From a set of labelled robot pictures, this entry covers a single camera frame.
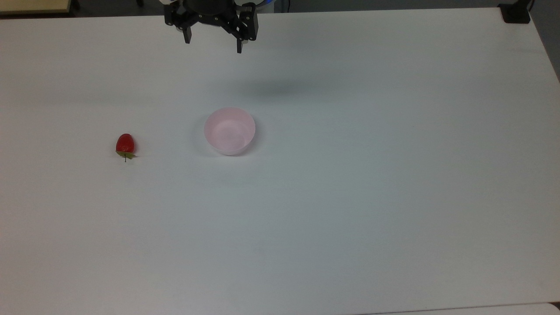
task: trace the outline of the black device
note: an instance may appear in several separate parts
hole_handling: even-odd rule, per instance
[[[531,21],[527,6],[529,2],[535,0],[517,0],[514,4],[499,4],[498,7],[502,11],[503,21],[511,24],[528,24]]]
[[[165,24],[183,32],[185,43],[190,43],[190,27],[197,22],[219,26],[237,40],[237,52],[243,44],[256,40],[259,23],[255,3],[236,5],[234,0],[178,0],[164,5]]]

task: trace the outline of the red strawberry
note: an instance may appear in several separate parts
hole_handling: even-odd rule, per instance
[[[116,141],[116,153],[124,158],[124,161],[135,158],[134,155],[134,139],[128,133],[121,135]]]

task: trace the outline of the white table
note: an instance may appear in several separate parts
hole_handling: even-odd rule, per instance
[[[0,21],[0,313],[560,299],[560,85],[533,24],[497,8],[259,20],[241,55],[157,16]],[[243,156],[204,139],[224,106],[256,120]]]
[[[551,304],[507,305],[391,313],[391,315],[558,315],[560,311]]]

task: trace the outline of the pink bowl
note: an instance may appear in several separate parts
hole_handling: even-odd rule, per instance
[[[247,149],[255,136],[255,120],[241,108],[225,107],[206,119],[204,136],[221,154],[236,155]]]

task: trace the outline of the table surface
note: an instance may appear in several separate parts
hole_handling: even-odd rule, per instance
[[[558,315],[560,311],[551,304],[507,305],[391,313],[391,315]]]
[[[2,314],[560,299],[560,85],[496,8],[0,21]],[[257,124],[242,156],[214,110]],[[138,158],[116,139],[131,133]]]
[[[65,13],[70,10],[70,0],[2,0],[0,14]]]

